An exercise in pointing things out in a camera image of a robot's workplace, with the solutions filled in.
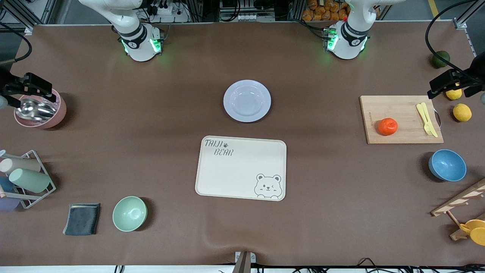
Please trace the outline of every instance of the mint green cup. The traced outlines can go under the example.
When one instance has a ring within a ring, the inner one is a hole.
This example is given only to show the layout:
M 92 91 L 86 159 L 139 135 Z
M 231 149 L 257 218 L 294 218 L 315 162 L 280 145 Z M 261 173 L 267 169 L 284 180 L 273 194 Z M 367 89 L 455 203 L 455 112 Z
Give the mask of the mint green cup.
M 44 191 L 52 182 L 47 174 L 28 169 L 15 169 L 8 176 L 8 180 L 18 187 L 34 193 Z
M 113 210 L 114 226 L 121 231 L 133 231 L 146 219 L 146 205 L 136 196 L 121 199 Z

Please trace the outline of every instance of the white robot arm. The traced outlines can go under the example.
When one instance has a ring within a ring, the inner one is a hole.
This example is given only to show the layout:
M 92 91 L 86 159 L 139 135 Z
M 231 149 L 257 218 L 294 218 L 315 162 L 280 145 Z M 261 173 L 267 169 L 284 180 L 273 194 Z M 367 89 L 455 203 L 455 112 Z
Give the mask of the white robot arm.
M 103 15 L 120 34 L 126 53 L 135 61 L 144 62 L 162 52 L 160 29 L 142 23 L 133 9 L 143 0 L 79 0 L 81 4 Z
M 364 49 L 367 33 L 376 19 L 375 5 L 392 5 L 404 0 L 345 0 L 350 6 L 347 21 L 339 21 L 330 28 L 335 29 L 333 40 L 327 49 L 342 59 L 353 59 Z

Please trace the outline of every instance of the pink bowl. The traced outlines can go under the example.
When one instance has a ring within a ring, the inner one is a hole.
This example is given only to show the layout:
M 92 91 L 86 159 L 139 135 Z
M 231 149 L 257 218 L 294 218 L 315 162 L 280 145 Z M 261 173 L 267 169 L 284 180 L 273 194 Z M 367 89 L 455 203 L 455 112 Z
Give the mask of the pink bowl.
M 59 104 L 59 108 L 57 109 L 56 113 L 54 114 L 54 116 L 52 118 L 50 118 L 49 120 L 47 120 L 44 123 L 39 124 L 39 122 L 35 121 L 35 120 L 21 119 L 21 118 L 17 117 L 17 115 L 15 114 L 15 110 L 14 110 L 15 121 L 17 121 L 17 123 L 22 125 L 22 126 L 37 128 L 37 129 L 47 129 L 47 128 L 51 128 L 51 127 L 54 127 L 57 124 L 59 124 L 64 119 L 67 108 L 65 106 L 64 99 L 61 98 L 59 93 L 57 93 L 57 91 L 54 90 L 54 89 L 52 90 L 52 93 L 54 95 L 56 95 L 56 103 Z M 38 101 L 43 100 L 43 98 L 41 98 L 39 96 L 25 96 L 24 95 L 24 96 L 20 97 L 20 99 L 25 99 L 25 98 L 33 98 L 33 99 L 36 99 Z

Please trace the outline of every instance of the yellow cup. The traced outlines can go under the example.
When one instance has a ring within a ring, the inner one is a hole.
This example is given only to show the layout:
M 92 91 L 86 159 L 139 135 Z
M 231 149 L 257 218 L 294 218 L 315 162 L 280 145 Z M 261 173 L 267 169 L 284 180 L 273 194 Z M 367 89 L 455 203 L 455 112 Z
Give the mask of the yellow cup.
M 466 224 L 460 224 L 460 229 L 470 235 L 475 243 L 485 246 L 485 221 L 473 219 Z

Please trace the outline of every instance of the metal ladle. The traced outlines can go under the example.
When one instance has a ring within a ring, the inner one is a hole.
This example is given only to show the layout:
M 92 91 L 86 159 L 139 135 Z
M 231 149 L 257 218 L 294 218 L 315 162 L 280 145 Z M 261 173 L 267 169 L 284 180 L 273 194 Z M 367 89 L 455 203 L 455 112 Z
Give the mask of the metal ladle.
M 26 98 L 20 100 L 20 108 L 15 109 L 15 114 L 21 119 L 48 120 L 54 116 L 56 110 L 36 99 Z

